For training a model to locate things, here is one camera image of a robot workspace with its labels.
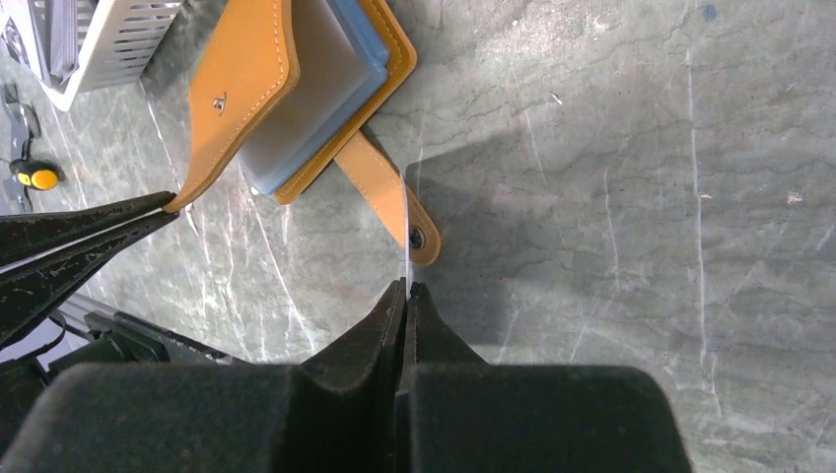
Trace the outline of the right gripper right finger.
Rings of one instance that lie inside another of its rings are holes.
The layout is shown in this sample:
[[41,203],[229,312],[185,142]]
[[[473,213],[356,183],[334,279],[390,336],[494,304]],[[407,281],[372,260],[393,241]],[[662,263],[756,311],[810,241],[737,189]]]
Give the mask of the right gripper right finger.
[[626,366],[492,365],[410,291],[399,472],[688,472],[666,395]]

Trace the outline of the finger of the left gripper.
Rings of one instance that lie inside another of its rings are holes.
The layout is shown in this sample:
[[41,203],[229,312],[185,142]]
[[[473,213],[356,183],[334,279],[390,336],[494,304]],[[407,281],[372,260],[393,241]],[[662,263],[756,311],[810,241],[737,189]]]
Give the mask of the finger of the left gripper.
[[1,346],[24,338],[116,254],[175,219],[148,215],[3,272]]
[[1,266],[161,211],[174,198],[173,192],[160,191],[80,211],[2,216]]

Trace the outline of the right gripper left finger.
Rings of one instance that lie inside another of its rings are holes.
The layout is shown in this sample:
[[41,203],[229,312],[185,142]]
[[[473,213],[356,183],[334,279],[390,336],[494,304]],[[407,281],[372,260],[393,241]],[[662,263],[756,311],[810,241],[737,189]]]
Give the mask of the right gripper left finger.
[[81,364],[37,399],[5,472],[391,472],[404,280],[298,365]]

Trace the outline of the silver VIP card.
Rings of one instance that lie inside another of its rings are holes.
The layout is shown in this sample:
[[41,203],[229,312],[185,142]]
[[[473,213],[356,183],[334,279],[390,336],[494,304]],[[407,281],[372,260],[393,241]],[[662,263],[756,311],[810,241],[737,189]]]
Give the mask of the silver VIP card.
[[403,179],[403,175],[400,174],[398,176],[398,183],[399,183],[399,190],[400,190],[400,197],[401,197],[401,204],[400,210],[402,211],[401,217],[401,229],[400,235],[403,237],[403,249],[402,249],[402,263],[400,266],[400,273],[401,277],[404,279],[404,288],[406,298],[409,299],[410,289],[412,286],[412,279],[413,279],[413,271],[412,271],[412,262],[411,262],[411,246],[410,246],[410,218],[409,218],[409,199],[408,199],[408,186]]

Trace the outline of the white plastic basket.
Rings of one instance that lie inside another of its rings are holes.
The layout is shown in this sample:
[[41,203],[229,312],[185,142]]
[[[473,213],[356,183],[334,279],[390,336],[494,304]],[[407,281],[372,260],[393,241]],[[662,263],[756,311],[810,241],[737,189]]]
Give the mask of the white plastic basket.
[[43,84],[12,59],[1,40],[1,56],[39,82],[51,103],[71,108],[84,93],[137,81],[180,10],[179,1],[75,1],[78,4],[78,62],[60,87]]

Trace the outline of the yellow black handled wrench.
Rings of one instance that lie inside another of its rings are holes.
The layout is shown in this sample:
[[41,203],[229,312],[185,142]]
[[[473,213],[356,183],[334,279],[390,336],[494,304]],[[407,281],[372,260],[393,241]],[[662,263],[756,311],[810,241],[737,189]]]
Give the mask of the yellow black handled wrench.
[[35,109],[20,101],[16,84],[2,85],[1,105],[10,121],[11,155],[1,160],[11,174],[2,181],[4,191],[22,213],[31,213],[29,192],[55,188],[62,180],[61,171],[58,165],[33,156],[32,145],[41,137],[41,129]]

